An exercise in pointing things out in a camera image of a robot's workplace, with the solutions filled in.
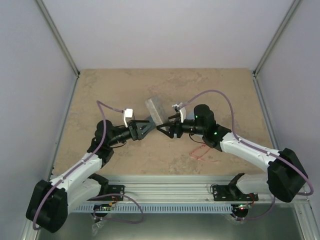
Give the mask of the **light blue cleaning cloth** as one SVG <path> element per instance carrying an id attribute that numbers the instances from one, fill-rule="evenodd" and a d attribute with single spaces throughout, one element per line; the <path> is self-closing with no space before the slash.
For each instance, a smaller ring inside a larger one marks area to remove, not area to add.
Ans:
<path id="1" fill-rule="evenodd" d="M 195 119 L 195 114 L 193 111 L 190 111 L 187 116 L 186 116 L 186 119 L 188 120 L 194 120 Z"/>

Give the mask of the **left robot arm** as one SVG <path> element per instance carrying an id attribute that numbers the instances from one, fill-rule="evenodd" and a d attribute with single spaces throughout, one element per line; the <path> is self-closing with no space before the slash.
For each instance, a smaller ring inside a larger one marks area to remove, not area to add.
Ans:
<path id="1" fill-rule="evenodd" d="M 34 187 L 26 218 L 55 233 L 69 213 L 88 200 L 122 201 L 124 185 L 110 185 L 97 171 L 114 155 L 114 149 L 128 140 L 140 141 L 156 127 L 151 118 L 131 120 L 114 126 L 109 120 L 96 125 L 94 138 L 84 156 L 70 169 L 49 181 L 40 180 Z"/>

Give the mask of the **red transparent glasses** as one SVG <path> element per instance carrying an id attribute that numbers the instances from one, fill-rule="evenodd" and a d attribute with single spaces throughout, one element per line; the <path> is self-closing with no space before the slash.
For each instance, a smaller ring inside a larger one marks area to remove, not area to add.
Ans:
<path id="1" fill-rule="evenodd" d="M 189 156 L 193 158 L 196 161 L 199 162 L 205 162 L 205 163 L 219 163 L 220 160 L 216 160 L 213 158 L 209 157 L 209 153 L 212 149 L 208 147 L 205 144 L 202 144 L 198 146 L 197 148 L 193 149 L 190 153 Z"/>

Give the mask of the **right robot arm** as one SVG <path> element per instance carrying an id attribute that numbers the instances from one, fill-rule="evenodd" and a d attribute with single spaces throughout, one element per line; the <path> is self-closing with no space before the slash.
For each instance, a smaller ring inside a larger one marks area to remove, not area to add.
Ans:
<path id="1" fill-rule="evenodd" d="M 308 175 L 293 150 L 263 147 L 236 137 L 232 130 L 216 122 L 213 111 L 206 104 L 197 105 L 193 115 L 193 119 L 187 119 L 185 110 L 181 109 L 173 121 L 156 128 L 171 139 L 180 138 L 183 134 L 200 135 L 211 149 L 235 155 L 266 173 L 266 176 L 239 173 L 229 184 L 232 198 L 240 200 L 247 194 L 264 190 L 289 203 L 298 195 Z"/>

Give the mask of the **grey glasses case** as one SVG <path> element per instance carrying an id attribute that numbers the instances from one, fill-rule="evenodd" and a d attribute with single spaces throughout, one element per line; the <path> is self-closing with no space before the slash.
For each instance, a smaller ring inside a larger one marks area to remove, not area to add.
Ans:
<path id="1" fill-rule="evenodd" d="M 152 120 L 156 126 L 165 124 L 169 121 L 168 115 L 163 107 L 162 101 L 158 96 L 152 96 L 145 101 Z"/>

